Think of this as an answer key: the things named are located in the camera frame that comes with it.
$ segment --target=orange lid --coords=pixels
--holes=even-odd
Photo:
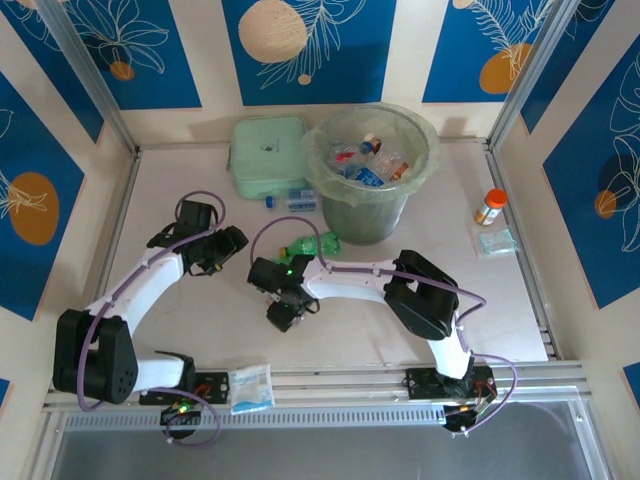
[[[507,204],[509,197],[507,197],[507,192],[504,190],[500,190],[499,188],[494,188],[493,190],[489,190],[487,193],[487,197],[484,199],[491,208],[502,208]]]

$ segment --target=pill bottle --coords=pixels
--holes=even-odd
[[[484,203],[476,212],[474,219],[478,225],[491,225],[502,208],[507,204],[507,193],[499,188],[489,190],[484,197]]]

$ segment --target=trash bin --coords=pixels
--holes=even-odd
[[[369,133],[403,152],[410,169],[399,180],[368,187],[331,170],[336,142],[359,145]],[[308,154],[307,180],[324,197],[327,225],[353,245],[372,245],[391,235],[409,195],[418,191],[440,158],[433,125],[396,105],[364,105],[334,114],[307,132],[302,145]]]

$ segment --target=small plastic packet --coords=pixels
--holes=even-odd
[[[229,375],[231,415],[258,412],[275,405],[270,365],[254,365]]]
[[[504,225],[473,228],[471,238],[479,258],[520,251],[511,231]]]

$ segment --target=metal vent grille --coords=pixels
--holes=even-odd
[[[65,431],[124,431],[157,430],[159,411],[130,413],[98,412],[72,413]],[[267,412],[231,415],[220,412],[224,429],[259,428],[317,428],[317,427],[376,427],[402,425],[439,425],[445,423],[440,406],[402,406],[368,408],[289,408]],[[172,427],[188,429],[193,425]],[[214,428],[215,421],[208,412],[202,415],[200,428]]]

